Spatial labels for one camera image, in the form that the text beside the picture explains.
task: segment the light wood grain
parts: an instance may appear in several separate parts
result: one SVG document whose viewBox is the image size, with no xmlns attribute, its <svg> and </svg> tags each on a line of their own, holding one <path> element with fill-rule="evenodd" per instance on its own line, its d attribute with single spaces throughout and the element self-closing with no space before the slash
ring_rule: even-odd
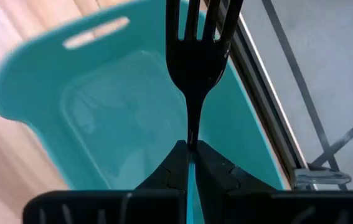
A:
<svg viewBox="0 0 353 224">
<path fill-rule="evenodd" d="M 19 44 L 43 32 L 122 1 L 0 0 L 0 61 Z M 105 32 L 89 32 L 80 41 Z M 19 223 L 29 199 L 66 188 L 35 134 L 21 123 L 0 117 L 0 223 Z"/>
</svg>

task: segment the cutting board handle hole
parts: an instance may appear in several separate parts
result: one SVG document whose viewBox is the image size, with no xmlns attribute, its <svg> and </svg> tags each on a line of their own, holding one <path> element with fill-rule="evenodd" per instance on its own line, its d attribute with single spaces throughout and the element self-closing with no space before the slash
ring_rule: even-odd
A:
<svg viewBox="0 0 353 224">
<path fill-rule="evenodd" d="M 99 37 L 111 35 L 116 31 L 124 29 L 128 24 L 129 19 L 126 16 L 113 19 L 68 38 L 63 42 L 63 46 L 69 50 L 77 49 L 95 41 Z"/>
</svg>

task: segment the gray floor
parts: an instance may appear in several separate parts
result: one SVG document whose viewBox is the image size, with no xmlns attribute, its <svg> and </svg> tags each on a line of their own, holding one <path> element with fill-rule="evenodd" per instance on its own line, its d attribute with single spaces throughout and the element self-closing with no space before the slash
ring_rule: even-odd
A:
<svg viewBox="0 0 353 224">
<path fill-rule="evenodd" d="M 331 146 L 343 141 L 343 136 L 353 128 L 353 1 L 272 3 L 309 90 L 326 142 Z M 263 1 L 246 0 L 242 12 L 301 150 L 306 160 L 313 162 L 324 152 L 324 147 Z M 335 158 L 340 170 L 353 178 L 353 138 Z M 353 189 L 353 181 L 347 188 Z"/>
</svg>

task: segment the black plastic fork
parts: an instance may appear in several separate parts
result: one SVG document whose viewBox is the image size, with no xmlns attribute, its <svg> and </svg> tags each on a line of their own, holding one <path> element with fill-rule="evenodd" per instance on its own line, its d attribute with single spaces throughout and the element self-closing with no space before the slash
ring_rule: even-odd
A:
<svg viewBox="0 0 353 224">
<path fill-rule="evenodd" d="M 243 0 L 230 0 L 220 39 L 215 30 L 220 0 L 211 0 L 202 40 L 197 40 L 199 0 L 189 1 L 184 39 L 177 37 L 180 0 L 166 2 L 166 63 L 175 85 L 187 104 L 187 145 L 197 149 L 202 104 L 225 70 L 231 39 Z"/>
</svg>

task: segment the fork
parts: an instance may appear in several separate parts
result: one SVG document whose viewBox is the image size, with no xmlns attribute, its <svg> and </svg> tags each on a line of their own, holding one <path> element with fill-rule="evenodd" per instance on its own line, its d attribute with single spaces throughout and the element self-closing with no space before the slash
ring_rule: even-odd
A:
<svg viewBox="0 0 353 224">
<path fill-rule="evenodd" d="M 187 145 L 197 149 L 202 104 L 225 70 L 243 0 L 230 0 L 220 39 L 215 30 L 220 0 L 210 0 L 202 40 L 197 40 L 199 0 L 190 0 L 184 39 L 178 39 L 180 0 L 166 2 L 166 63 L 187 105 Z"/>
</svg>

